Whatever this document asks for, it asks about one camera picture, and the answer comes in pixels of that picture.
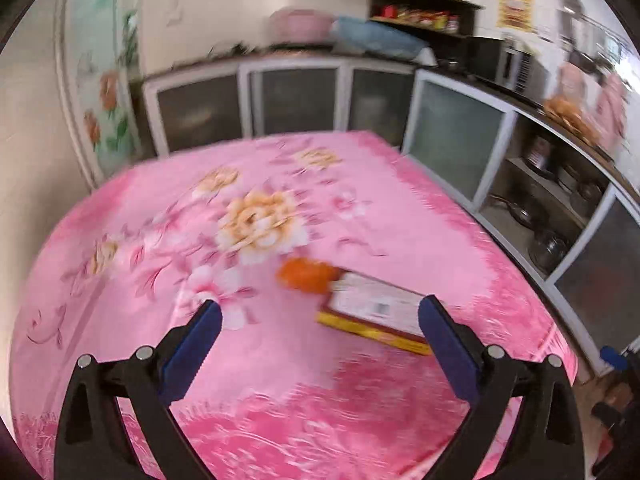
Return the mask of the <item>pink floral tablecloth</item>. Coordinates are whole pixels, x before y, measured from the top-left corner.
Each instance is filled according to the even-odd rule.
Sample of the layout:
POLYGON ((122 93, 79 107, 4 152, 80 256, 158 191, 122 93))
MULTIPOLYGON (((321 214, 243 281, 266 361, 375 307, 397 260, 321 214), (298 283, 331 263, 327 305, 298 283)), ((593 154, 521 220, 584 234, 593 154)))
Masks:
POLYGON ((321 325, 279 280, 308 257, 435 295, 517 359, 577 359, 494 241, 410 159, 367 132, 236 141, 131 169, 41 248, 11 349, 16 440, 53 474, 76 360, 157 344, 206 299, 224 328, 186 397, 183 432, 221 479, 400 479, 426 471, 466 412, 432 356, 321 325))

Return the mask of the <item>pink thermos flask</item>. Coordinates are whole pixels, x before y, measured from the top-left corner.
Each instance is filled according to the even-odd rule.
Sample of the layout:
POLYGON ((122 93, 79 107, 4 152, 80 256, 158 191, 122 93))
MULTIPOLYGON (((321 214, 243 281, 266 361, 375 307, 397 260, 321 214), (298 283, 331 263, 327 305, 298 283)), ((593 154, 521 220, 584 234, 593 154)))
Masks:
POLYGON ((626 133, 626 87, 616 73, 610 73, 601 87, 596 104, 600 127, 599 144, 613 154, 626 133))
POLYGON ((584 72, 576 65, 565 62, 558 70, 556 94, 567 101, 581 106, 586 96, 584 72))

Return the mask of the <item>bag of orange snacks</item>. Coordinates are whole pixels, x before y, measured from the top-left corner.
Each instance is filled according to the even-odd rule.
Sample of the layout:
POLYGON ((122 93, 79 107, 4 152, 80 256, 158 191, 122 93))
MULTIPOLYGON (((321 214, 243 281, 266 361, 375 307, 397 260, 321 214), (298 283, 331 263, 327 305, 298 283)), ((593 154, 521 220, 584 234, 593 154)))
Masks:
POLYGON ((590 146, 599 143, 600 133, 593 121, 579 106, 564 96, 554 96, 544 102, 544 114, 590 146))

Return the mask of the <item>white kitchen cabinet run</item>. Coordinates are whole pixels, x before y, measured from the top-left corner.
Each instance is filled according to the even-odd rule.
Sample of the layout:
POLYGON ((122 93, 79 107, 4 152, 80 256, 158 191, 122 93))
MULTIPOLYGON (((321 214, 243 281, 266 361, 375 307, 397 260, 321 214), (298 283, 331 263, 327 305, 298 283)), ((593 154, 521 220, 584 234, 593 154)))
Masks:
POLYGON ((437 70, 309 52, 174 67, 141 92, 163 157, 277 133, 376 133, 534 281, 597 374, 605 349, 638 349, 638 192, 540 110, 437 70))

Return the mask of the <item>dark wooden spice shelf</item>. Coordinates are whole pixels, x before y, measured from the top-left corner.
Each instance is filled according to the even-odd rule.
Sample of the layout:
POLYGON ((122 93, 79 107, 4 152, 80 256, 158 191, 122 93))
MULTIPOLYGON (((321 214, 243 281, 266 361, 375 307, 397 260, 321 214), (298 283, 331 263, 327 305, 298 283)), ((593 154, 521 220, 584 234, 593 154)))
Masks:
POLYGON ((369 20, 426 42, 436 58, 461 58, 484 6, 465 0, 368 0, 369 20))

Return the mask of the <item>orange peel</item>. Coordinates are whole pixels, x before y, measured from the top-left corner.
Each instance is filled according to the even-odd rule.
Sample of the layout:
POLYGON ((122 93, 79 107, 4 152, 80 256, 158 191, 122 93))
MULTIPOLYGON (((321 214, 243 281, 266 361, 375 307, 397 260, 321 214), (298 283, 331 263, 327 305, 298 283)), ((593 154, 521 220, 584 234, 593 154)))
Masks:
POLYGON ((288 258, 278 271, 278 280, 286 288, 306 294, 326 295, 342 271, 329 263, 304 257, 288 258))

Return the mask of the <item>yellow wall poster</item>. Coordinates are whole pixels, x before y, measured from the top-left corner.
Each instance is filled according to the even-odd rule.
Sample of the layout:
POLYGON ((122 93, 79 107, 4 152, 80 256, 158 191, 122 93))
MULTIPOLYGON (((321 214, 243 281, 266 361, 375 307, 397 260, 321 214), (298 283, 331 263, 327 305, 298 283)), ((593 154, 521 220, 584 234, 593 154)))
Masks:
POLYGON ((498 0, 497 26, 531 32, 533 10, 534 0, 498 0))

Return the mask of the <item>blue plastic basin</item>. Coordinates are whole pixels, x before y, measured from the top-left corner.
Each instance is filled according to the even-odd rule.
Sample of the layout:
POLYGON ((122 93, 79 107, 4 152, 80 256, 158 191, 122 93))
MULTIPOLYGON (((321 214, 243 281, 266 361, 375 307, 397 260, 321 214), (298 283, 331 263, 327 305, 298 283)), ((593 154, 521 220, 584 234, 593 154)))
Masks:
POLYGON ((413 62, 431 48, 419 38, 393 27, 351 16, 340 16, 331 27, 331 36, 341 46, 383 58, 413 62))

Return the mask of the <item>black microwave oven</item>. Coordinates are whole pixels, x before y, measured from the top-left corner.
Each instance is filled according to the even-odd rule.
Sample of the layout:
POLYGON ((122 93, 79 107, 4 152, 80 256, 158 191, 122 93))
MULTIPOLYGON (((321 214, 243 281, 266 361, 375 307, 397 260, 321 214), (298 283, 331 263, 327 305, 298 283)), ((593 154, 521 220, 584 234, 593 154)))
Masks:
POLYGON ((529 101, 542 101, 548 70, 535 55, 515 47, 512 41, 497 38, 469 37, 465 47, 469 74, 529 101))

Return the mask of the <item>hanging utensil rack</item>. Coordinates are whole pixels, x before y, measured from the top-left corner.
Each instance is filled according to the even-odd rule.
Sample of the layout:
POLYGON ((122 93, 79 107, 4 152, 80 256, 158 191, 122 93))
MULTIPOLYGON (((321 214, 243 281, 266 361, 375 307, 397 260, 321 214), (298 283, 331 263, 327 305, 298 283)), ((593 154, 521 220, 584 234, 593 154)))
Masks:
POLYGON ((622 36, 590 18, 580 0, 560 0, 558 17, 560 41, 570 64, 597 79, 616 72, 628 51, 622 36))

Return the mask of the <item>yellow white carton box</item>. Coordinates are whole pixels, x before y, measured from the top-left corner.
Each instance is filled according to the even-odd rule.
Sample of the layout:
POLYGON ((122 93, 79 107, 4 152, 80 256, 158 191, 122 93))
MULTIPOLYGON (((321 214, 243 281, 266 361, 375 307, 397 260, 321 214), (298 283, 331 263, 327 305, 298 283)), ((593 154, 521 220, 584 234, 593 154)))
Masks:
POLYGON ((370 276, 341 270, 317 321, 341 332, 421 356, 432 353, 420 329, 422 296, 370 276))

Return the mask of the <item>glass door with flower decals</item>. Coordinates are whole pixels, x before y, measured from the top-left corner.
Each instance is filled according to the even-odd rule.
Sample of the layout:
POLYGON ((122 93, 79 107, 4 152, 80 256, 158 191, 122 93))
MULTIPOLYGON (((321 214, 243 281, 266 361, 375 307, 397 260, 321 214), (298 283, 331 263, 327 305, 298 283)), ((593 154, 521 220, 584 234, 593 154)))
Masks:
POLYGON ((70 140, 90 188, 141 156, 120 0, 56 0, 54 56, 70 140))

